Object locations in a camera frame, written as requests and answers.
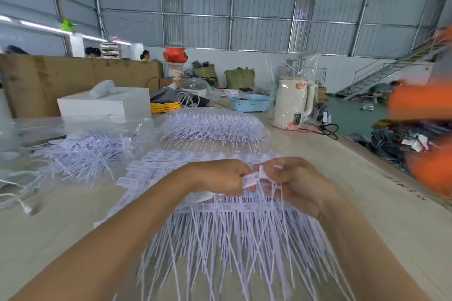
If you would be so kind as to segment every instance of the person's left hand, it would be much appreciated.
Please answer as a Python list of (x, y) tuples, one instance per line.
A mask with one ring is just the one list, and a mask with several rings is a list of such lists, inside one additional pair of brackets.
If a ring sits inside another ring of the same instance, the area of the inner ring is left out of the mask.
[(191, 162), (187, 164), (194, 179), (192, 192), (214, 192), (228, 196), (243, 194), (242, 176), (251, 174), (251, 168), (240, 160)]

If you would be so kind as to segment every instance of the yellow rope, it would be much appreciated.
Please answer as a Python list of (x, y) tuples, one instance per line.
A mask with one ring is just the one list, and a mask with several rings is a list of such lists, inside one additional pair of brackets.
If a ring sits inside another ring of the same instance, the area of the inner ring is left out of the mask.
[(178, 102), (171, 102), (167, 104), (150, 104), (150, 111), (151, 113), (167, 113), (172, 110), (178, 110), (180, 109), (180, 103)]

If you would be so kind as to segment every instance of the hand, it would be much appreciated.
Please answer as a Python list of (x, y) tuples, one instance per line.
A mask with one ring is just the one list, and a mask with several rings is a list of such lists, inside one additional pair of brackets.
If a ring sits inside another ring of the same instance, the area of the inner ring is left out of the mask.
[(192, 162), (186, 167), (194, 179), (192, 192), (209, 191), (228, 196), (242, 195), (242, 176), (251, 174), (251, 168), (240, 160)]
[[(281, 185), (275, 196), (282, 197), (301, 212), (319, 219), (325, 214), (325, 204), (340, 197), (336, 187), (308, 161), (301, 157), (282, 157), (264, 162), (265, 173)], [(267, 186), (264, 192), (270, 194)]]

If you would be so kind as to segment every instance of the kettle handle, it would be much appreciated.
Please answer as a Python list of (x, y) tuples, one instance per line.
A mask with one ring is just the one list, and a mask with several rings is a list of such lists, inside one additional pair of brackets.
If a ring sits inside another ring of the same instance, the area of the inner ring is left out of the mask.
[(312, 113), (312, 109), (314, 107), (314, 98), (315, 98), (315, 82), (312, 80), (308, 80), (308, 96), (306, 99), (306, 108), (303, 113), (303, 118), (310, 116)]

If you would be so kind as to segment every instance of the person's right hand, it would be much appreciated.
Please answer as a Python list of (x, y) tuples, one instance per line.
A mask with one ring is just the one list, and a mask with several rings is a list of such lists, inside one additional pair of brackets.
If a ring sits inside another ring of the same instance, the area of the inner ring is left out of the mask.
[[(316, 219), (325, 214), (329, 200), (340, 198), (333, 183), (308, 161), (301, 157), (281, 157), (255, 165), (263, 166), (269, 178), (281, 185), (276, 197), (281, 197), (292, 206)], [(270, 193), (269, 187), (264, 192)]]

